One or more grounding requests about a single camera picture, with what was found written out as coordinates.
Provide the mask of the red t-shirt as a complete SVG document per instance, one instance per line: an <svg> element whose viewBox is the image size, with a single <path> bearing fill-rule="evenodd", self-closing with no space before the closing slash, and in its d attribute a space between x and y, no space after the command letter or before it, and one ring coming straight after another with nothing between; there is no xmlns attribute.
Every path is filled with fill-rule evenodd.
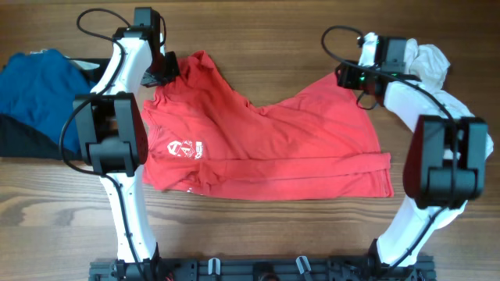
<svg viewBox="0 0 500 281"><path fill-rule="evenodd" d="M250 201L391 197L382 152L355 95L329 74L274 105L254 106L204 52L144 103L144 181L157 190Z"/></svg>

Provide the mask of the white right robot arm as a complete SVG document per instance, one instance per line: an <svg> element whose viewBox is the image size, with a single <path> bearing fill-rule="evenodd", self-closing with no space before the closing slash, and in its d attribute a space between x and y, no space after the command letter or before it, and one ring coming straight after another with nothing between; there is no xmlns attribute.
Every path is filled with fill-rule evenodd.
<svg viewBox="0 0 500 281"><path fill-rule="evenodd" d="M370 247L372 273L393 276L411 269L433 232L482 194L488 125L477 117L454 117L415 75L345 61L335 76L338 86L373 95L413 131L402 174L405 199Z"/></svg>

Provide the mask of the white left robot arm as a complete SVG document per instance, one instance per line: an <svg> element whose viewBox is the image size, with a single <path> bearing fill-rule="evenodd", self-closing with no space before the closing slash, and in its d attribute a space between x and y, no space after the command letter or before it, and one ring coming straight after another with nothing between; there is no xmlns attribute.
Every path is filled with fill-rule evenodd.
<svg viewBox="0 0 500 281"><path fill-rule="evenodd" d="M112 58L90 94L76 98L71 115L87 173L99 176L107 193L118 239L116 260L91 265L89 278L98 280L164 280L169 269L159 256L148 223L142 172L148 138L136 101L140 86L163 84L173 53L160 50L161 35L153 26L120 27L111 37Z"/></svg>

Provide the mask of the white crumpled shirt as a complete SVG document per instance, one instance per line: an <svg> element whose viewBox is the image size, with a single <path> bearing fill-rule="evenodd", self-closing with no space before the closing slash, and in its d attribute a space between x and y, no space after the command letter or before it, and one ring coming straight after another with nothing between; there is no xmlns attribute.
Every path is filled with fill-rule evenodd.
<svg viewBox="0 0 500 281"><path fill-rule="evenodd" d="M405 48L405 63L405 72L420 78L415 85L436 98L454 119L473 116L460 100L443 90L450 62L438 47L432 44L418 45L411 38ZM391 93L386 96L385 106L411 131L416 129L421 115L446 117L425 94L401 83L393 83ZM419 209L413 199L406 197L395 217L395 223L399 229L422 230L437 211L437 207Z"/></svg>

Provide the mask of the white folded cloth under blue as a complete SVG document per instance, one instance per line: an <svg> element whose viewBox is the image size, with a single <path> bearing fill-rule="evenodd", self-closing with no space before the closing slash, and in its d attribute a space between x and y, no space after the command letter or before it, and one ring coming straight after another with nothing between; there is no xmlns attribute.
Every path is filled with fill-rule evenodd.
<svg viewBox="0 0 500 281"><path fill-rule="evenodd" d="M80 70L93 70L100 67L98 63L94 62L86 62L84 60L72 59L69 56L65 56L65 58L75 67Z"/></svg>

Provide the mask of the blue folded shirt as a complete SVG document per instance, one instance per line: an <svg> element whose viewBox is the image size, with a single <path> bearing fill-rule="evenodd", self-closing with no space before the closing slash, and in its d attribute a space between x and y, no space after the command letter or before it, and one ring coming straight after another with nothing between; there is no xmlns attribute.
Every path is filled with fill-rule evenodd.
<svg viewBox="0 0 500 281"><path fill-rule="evenodd" d="M55 49L17 53L1 71L1 113L58 143L75 97L94 85Z"/></svg>

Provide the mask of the black folded shirt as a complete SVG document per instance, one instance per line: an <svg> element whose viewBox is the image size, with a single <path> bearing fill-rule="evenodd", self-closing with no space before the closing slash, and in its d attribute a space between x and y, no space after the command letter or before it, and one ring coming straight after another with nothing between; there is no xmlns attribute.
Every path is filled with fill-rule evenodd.
<svg viewBox="0 0 500 281"><path fill-rule="evenodd" d="M93 70L80 70L88 82L98 82L109 59L79 59L100 65ZM35 128L1 114L1 156L6 158L47 158L61 160L58 145Z"/></svg>

